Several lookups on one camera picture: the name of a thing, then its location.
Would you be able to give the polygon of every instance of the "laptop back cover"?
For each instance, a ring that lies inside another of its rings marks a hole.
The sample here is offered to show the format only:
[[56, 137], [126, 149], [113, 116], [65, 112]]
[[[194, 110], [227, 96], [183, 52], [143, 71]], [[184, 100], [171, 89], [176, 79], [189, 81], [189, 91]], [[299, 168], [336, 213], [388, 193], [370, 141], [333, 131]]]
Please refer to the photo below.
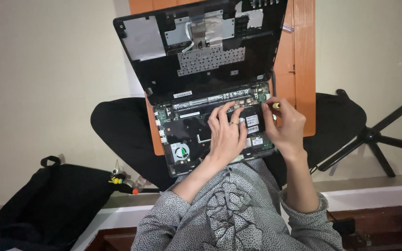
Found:
[[269, 80], [286, 6], [287, 0], [208, 0], [113, 24], [156, 105]]

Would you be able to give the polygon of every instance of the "patterned shirt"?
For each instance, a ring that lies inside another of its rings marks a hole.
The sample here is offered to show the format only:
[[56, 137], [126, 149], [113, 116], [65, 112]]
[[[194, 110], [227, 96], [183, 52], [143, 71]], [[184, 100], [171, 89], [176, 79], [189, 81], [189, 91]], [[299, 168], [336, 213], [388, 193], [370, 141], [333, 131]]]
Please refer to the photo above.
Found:
[[[171, 192], [183, 179], [162, 192], [141, 220], [131, 250], [343, 250], [327, 220], [327, 199], [318, 194], [319, 208], [310, 214], [289, 208], [286, 190], [278, 189], [262, 159], [225, 167], [191, 205]], [[291, 234], [280, 204], [289, 215]]]

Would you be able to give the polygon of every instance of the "disassembled laptop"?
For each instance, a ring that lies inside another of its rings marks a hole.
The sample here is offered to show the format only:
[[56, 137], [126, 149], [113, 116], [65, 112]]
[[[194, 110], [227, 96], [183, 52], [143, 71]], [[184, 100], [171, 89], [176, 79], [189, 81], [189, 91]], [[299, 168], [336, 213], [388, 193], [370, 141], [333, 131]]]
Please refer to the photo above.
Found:
[[169, 173], [191, 172], [209, 153], [215, 107], [245, 107], [248, 138], [231, 163], [275, 151], [261, 103], [271, 97], [287, 0], [210, 0], [116, 18], [114, 27], [154, 108]]

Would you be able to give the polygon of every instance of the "sleeve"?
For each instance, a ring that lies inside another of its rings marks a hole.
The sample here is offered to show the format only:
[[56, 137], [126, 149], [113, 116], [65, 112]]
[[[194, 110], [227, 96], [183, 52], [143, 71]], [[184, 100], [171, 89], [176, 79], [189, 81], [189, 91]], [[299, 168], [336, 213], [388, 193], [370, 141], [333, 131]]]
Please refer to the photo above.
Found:
[[161, 197], [137, 226], [131, 250], [164, 250], [173, 238], [190, 204], [171, 191]]
[[319, 208], [316, 211], [303, 214], [288, 207], [286, 201], [286, 189], [280, 193], [280, 203], [289, 216], [291, 236], [315, 251], [344, 250], [342, 237], [333, 229], [332, 223], [327, 219], [328, 201], [321, 194], [319, 196]]

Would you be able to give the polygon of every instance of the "wooden desk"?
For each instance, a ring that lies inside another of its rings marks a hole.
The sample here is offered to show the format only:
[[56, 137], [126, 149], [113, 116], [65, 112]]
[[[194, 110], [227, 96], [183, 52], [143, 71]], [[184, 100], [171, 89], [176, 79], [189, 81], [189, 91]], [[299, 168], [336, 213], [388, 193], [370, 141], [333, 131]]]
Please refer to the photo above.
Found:
[[[193, 2], [198, 0], [130, 0], [130, 10], [137, 14]], [[274, 64], [276, 95], [286, 98], [305, 115], [303, 135], [312, 136], [316, 133], [315, 0], [288, 0], [285, 24], [295, 30], [291, 34], [282, 32]], [[164, 155], [148, 100], [147, 110], [154, 153]], [[282, 119], [278, 118], [277, 123], [282, 123]]]

